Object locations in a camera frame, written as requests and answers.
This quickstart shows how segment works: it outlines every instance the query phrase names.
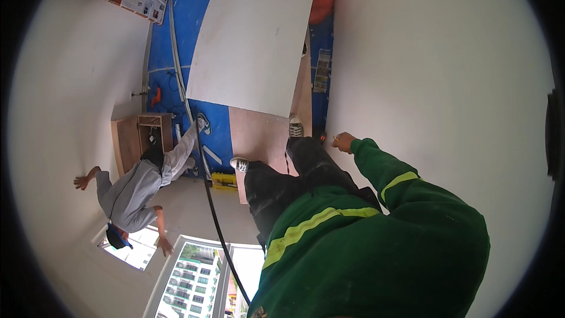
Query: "hand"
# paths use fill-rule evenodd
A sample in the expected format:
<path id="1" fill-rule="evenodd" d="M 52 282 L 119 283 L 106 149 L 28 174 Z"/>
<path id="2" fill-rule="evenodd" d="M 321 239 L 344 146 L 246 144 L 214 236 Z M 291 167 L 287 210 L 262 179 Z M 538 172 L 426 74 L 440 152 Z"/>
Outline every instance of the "hand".
<path id="1" fill-rule="evenodd" d="M 88 176 L 86 177 L 76 177 L 74 179 L 74 189 L 78 189 L 80 188 L 81 190 L 85 190 L 88 186 L 88 182 L 90 182 L 90 178 Z"/>
<path id="2" fill-rule="evenodd" d="M 157 248 L 161 248 L 163 250 L 163 255 L 166 257 L 167 255 L 173 255 L 173 251 L 175 250 L 173 246 L 167 241 L 165 237 L 159 237 L 159 242 L 157 243 Z"/>
<path id="3" fill-rule="evenodd" d="M 356 140 L 353 135 L 349 134 L 348 132 L 342 132 L 341 134 L 337 134 L 332 142 L 332 147 L 337 147 L 340 151 L 347 152 L 348 154 L 351 153 L 351 142 Z"/>

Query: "person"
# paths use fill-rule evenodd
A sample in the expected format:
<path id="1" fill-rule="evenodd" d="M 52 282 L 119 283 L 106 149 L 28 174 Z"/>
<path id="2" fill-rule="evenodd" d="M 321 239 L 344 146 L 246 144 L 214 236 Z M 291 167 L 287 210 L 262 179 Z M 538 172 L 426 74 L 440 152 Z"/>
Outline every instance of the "person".
<path id="1" fill-rule="evenodd" d="M 298 177 L 261 161 L 230 162 L 246 173 L 267 248 L 248 317 L 465 316 L 490 251 L 483 216 L 372 139 L 344 132 L 332 146 L 354 155 L 377 201 L 303 137 L 296 116 L 286 152 Z"/>
<path id="2" fill-rule="evenodd" d="M 206 116 L 199 113 L 173 150 L 163 154 L 160 147 L 149 148 L 136 165 L 114 184 L 109 172 L 95 166 L 85 177 L 76 177 L 74 185 L 85 190 L 88 183 L 96 178 L 98 203 L 109 219 L 106 237 L 116 249 L 133 246 L 128 242 L 130 233 L 147 227 L 153 221 L 157 224 L 159 239 L 157 247 L 163 255 L 172 254 L 173 246 L 165 237 L 163 207 L 146 207 L 160 187 L 177 180 L 187 169 L 198 170 L 196 158 L 191 156 L 197 139 L 197 125 L 200 132 L 210 134 L 212 129 Z"/>

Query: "blue floor protection sheet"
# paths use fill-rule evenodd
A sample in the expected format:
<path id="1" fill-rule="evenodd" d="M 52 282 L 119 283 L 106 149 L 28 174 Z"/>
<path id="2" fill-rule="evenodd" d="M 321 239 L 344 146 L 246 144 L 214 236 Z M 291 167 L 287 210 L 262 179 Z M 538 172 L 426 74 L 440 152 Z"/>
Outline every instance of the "blue floor protection sheet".
<path id="1" fill-rule="evenodd" d="M 202 19 L 204 18 L 209 0 L 172 0 L 172 2 L 182 80 L 186 88 L 196 39 L 198 38 Z M 179 95 L 176 77 L 174 76 L 175 69 L 168 11 L 169 7 L 167 5 L 162 25 L 152 25 L 152 38 L 147 68 L 148 85 L 150 88 L 147 96 L 147 111 L 173 113 L 173 143 L 176 145 L 175 124 L 180 125 L 181 135 L 183 135 L 190 126 L 190 122 L 183 101 Z M 332 49 L 333 15 L 328 16 L 319 25 L 310 26 L 310 45 L 312 81 L 314 81 L 315 67 L 320 49 Z M 156 96 L 158 87 L 161 89 L 161 102 L 154 104 L 152 107 L 151 101 L 153 97 Z M 325 93 L 319 92 L 312 94 L 313 126 L 322 131 L 325 129 L 328 94 L 329 81 L 328 90 Z M 201 133 L 202 144 L 208 146 L 212 152 L 222 159 L 222 164 L 219 164 L 212 157 L 206 155 L 211 172 L 234 173 L 229 165 L 230 159 L 233 157 L 233 151 L 228 107 L 196 100 L 189 100 L 189 105 L 193 117 L 196 117 L 197 113 L 204 113 L 212 127 L 210 135 Z M 197 152 L 193 154 L 197 159 L 200 158 Z"/>

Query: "reflective stripe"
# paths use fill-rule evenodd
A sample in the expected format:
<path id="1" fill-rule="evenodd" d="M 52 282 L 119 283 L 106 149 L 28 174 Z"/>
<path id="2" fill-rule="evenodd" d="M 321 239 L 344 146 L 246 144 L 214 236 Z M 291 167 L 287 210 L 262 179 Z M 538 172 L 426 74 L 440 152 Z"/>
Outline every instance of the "reflective stripe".
<path id="1" fill-rule="evenodd" d="M 404 182 L 405 180 L 417 180 L 417 179 L 418 179 L 418 175 L 416 173 L 413 173 L 412 171 L 399 175 L 398 177 L 393 179 L 391 183 L 387 184 L 386 187 L 383 188 L 383 190 L 381 191 L 381 199 L 383 200 L 383 202 L 386 202 L 385 191 L 388 188 L 394 187 L 400 182 Z"/>
<path id="2" fill-rule="evenodd" d="M 285 249 L 291 245 L 298 242 L 304 232 L 311 230 L 318 226 L 320 223 L 329 220 L 330 218 L 342 215 L 342 216 L 358 216 L 358 217 L 371 217 L 377 215 L 378 211 L 375 208 L 362 208 L 362 209 L 334 209 L 326 208 L 322 212 L 317 213 L 312 216 L 309 220 L 299 223 L 297 226 L 289 227 L 286 229 L 284 237 L 277 238 L 271 241 L 269 244 L 269 249 L 267 250 L 267 257 L 265 258 L 265 264 L 263 269 L 272 265 L 283 257 Z"/>

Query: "tree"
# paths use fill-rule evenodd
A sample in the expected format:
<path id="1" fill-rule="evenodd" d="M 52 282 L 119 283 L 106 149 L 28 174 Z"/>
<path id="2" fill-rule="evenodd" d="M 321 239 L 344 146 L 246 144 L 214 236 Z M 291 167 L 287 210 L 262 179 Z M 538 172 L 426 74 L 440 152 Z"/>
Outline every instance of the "tree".
<path id="1" fill-rule="evenodd" d="M 195 246 L 194 244 L 185 244 L 184 248 L 182 249 L 182 252 L 180 253 L 180 257 L 190 259 L 190 257 L 195 255 L 197 252 L 198 252 L 197 246 Z"/>

